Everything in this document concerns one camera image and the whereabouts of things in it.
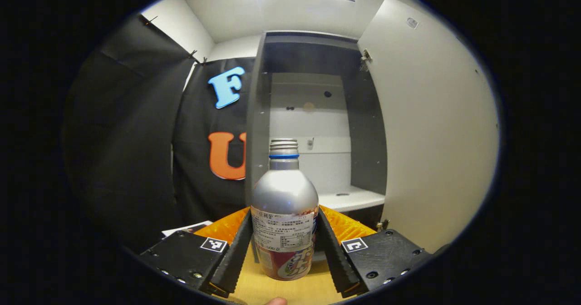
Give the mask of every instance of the white shelf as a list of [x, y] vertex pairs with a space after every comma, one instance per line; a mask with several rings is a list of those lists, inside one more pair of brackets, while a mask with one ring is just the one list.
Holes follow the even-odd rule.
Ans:
[[[337, 193], [349, 193], [349, 195], [337, 196]], [[354, 186], [338, 189], [336, 193], [319, 194], [319, 204], [332, 208], [337, 212], [359, 210], [361, 208], [382, 205], [384, 202], [384, 195]]]

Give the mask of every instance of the ceiling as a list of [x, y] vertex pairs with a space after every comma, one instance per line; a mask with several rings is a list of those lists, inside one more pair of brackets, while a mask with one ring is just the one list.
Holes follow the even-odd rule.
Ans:
[[384, 0], [185, 0], [215, 43], [265, 30], [359, 38]]

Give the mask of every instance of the silver bottle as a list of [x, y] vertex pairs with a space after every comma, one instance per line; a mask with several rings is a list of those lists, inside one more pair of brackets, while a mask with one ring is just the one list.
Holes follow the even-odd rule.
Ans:
[[251, 201], [254, 239], [264, 273], [296, 280], [311, 268], [319, 198], [299, 170], [296, 139], [272, 139], [270, 167]]

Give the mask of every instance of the open cabinet door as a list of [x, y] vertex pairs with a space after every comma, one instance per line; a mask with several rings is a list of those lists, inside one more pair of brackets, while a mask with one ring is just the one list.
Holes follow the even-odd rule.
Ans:
[[383, 220], [426, 251], [453, 241], [485, 199], [499, 133], [487, 73], [428, 11], [384, 0], [358, 42], [387, 142]]

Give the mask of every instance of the orange letter u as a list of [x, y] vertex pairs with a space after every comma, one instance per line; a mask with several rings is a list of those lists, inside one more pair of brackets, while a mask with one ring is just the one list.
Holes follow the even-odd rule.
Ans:
[[244, 142], [244, 158], [238, 168], [228, 164], [228, 145], [234, 139], [234, 135], [225, 132], [211, 133], [210, 140], [210, 169], [212, 172], [228, 180], [242, 180], [246, 177], [246, 133], [241, 133], [239, 139]]

